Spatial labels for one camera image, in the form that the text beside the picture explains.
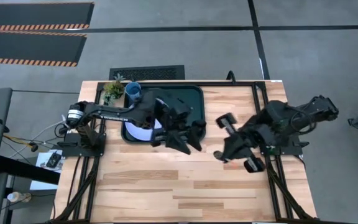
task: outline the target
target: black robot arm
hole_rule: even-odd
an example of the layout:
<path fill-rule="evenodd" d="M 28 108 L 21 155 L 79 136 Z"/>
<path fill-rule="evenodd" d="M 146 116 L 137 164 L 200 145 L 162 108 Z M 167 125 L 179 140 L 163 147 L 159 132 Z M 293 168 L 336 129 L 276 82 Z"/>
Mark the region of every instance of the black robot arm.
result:
<path fill-rule="evenodd" d="M 244 166 L 248 172 L 263 171 L 265 166 L 254 156 L 250 150 L 252 147 L 287 146 L 291 135 L 310 133 L 317 122 L 332 121 L 338 113 L 329 98 L 317 96 L 297 107 L 281 101 L 269 101 L 261 112 L 253 115 L 238 130 L 233 126 L 237 123 L 233 115 L 225 114 L 216 122 L 220 128 L 226 128 L 229 137 L 224 139 L 223 152 L 216 151 L 214 156 L 224 162 L 247 158 Z"/>
<path fill-rule="evenodd" d="M 191 108 L 182 100 L 173 97 L 161 89 L 147 91 L 137 99 L 131 108 L 118 108 L 97 105 L 81 101 L 70 106 L 67 115 L 67 126 L 76 129 L 81 136 L 81 147 L 92 149 L 98 147 L 97 133 L 88 125 L 92 119 L 130 122 L 143 129 L 153 129 L 157 119 L 161 129 L 154 129 L 150 143 L 153 147 L 165 141 L 165 146 L 190 154 L 185 140 L 197 150 L 201 150 L 200 136 L 206 123 L 195 121 L 187 126 L 187 117 Z"/>

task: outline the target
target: small plant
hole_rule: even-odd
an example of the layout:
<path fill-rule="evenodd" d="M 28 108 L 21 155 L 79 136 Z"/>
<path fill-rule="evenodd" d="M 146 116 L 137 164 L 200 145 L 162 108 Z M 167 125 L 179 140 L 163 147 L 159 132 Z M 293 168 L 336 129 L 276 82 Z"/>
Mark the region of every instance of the small plant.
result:
<path fill-rule="evenodd" d="M 125 77 L 117 73 L 117 76 L 115 76 L 114 79 L 121 82 L 125 80 Z"/>
<path fill-rule="evenodd" d="M 119 80 L 104 85 L 103 100 L 108 105 L 113 104 L 114 100 L 119 99 L 122 94 L 124 94 L 124 85 Z"/>

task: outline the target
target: concrete floor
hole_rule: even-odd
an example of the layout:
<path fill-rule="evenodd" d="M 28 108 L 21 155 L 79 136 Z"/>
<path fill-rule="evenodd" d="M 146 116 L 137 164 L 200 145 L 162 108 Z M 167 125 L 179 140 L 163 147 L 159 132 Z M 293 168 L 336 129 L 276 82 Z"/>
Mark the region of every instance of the concrete floor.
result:
<path fill-rule="evenodd" d="M 91 28 L 252 25 L 245 0 L 95 2 Z M 358 1 L 259 0 L 255 9 L 260 26 L 358 25 Z M 358 223 L 358 131 L 347 125 L 347 118 L 358 114 L 358 30 L 261 35 L 270 77 L 283 80 L 291 104 L 321 94 L 339 108 L 337 120 L 319 124 L 317 131 L 301 138 L 311 142 L 305 148 L 306 171 L 318 216 Z M 185 65 L 186 79 L 220 79 L 229 70 L 237 79 L 262 78 L 252 31 L 103 33 L 88 35 L 76 68 L 0 65 L 0 87 L 79 91 L 83 80 L 107 80 L 110 68 L 179 64 Z M 7 125 L 12 135 L 30 138 L 60 120 L 77 97 L 15 92 Z M 41 139 L 52 136 L 50 131 Z M 2 146 L 1 154 L 13 152 Z M 40 203 L 17 210 L 12 223 L 44 222 L 51 208 Z"/>

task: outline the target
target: white bowl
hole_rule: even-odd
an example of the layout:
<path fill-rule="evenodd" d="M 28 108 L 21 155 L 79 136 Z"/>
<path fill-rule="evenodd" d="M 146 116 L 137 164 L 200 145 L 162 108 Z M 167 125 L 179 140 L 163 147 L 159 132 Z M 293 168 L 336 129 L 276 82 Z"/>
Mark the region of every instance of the white bowl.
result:
<path fill-rule="evenodd" d="M 153 129 L 143 129 L 135 126 L 130 122 L 125 122 L 125 127 L 127 128 L 128 133 L 134 138 L 141 141 L 149 141 L 152 138 Z M 154 129 L 162 128 L 161 124 L 157 119 L 154 122 Z"/>

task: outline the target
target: orange striped edge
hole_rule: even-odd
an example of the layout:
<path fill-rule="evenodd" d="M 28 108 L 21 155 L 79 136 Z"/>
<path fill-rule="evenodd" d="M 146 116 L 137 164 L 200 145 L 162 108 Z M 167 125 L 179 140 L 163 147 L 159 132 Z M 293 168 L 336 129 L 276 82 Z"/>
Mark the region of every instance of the orange striped edge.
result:
<path fill-rule="evenodd" d="M 69 36 L 86 37 L 86 34 L 34 32 L 34 31 L 14 31 L 14 30 L 0 30 L 0 33 L 8 33 L 8 34 L 38 34 L 38 35 L 69 35 Z"/>
<path fill-rule="evenodd" d="M 76 62 L 61 62 L 48 60 L 29 60 L 29 59 L 10 59 L 0 58 L 0 63 L 16 64 L 16 65 L 38 65 L 38 66 L 60 66 L 60 67 L 76 67 Z"/>
<path fill-rule="evenodd" d="M 0 4 L 94 4 L 94 2 L 35 2 L 35 3 L 5 3 L 1 2 Z"/>
<path fill-rule="evenodd" d="M 0 30 L 87 29 L 89 24 L 0 25 Z"/>

